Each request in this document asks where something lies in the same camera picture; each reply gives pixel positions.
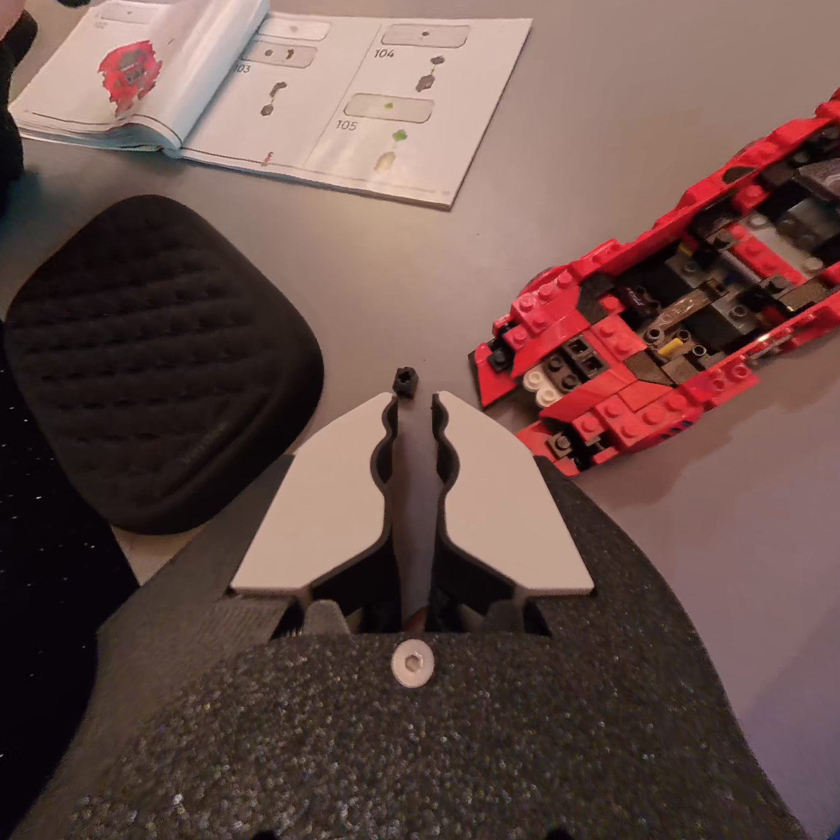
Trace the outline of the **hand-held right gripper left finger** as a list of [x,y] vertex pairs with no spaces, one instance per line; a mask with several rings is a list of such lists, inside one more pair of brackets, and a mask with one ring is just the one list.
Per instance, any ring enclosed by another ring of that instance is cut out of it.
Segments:
[[398,589],[392,474],[398,401],[381,393],[320,429],[294,455],[231,589],[363,607]]

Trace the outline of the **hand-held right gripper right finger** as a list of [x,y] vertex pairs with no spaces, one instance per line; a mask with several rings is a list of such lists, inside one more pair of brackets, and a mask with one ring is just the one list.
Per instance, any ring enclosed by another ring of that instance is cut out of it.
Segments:
[[592,576],[528,447],[446,391],[433,396],[433,432],[444,484],[436,587],[468,607],[591,594]]

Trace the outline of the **person's left forearm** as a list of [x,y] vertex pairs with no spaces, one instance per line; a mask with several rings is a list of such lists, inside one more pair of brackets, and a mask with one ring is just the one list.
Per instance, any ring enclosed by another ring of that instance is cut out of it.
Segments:
[[23,141],[10,111],[14,72],[26,57],[38,33],[25,1],[1,2],[1,217],[7,211],[13,184],[24,174]]

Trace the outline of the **red lego car model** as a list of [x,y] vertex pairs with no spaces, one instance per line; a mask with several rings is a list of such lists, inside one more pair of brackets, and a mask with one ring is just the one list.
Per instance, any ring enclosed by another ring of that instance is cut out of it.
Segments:
[[839,98],[743,147],[635,239],[530,279],[469,355],[486,409],[567,476],[686,431],[838,330]]

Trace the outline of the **lego instruction booklet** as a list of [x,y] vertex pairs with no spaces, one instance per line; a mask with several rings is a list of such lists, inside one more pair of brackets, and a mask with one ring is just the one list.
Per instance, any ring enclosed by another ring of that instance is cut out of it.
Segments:
[[10,112],[32,140],[448,209],[531,27],[92,2]]

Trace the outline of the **black padded cushion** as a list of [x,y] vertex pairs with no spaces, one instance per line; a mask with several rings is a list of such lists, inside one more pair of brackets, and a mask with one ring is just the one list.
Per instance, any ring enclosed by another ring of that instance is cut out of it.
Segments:
[[60,467],[139,534],[214,517],[308,425],[324,384],[313,330],[191,208],[115,203],[26,280],[4,349]]

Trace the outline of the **person's dark clothing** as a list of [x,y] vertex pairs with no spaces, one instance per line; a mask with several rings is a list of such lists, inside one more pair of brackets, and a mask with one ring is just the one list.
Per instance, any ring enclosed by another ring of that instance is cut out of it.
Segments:
[[85,714],[97,635],[139,583],[71,485],[1,356],[1,837],[56,771]]

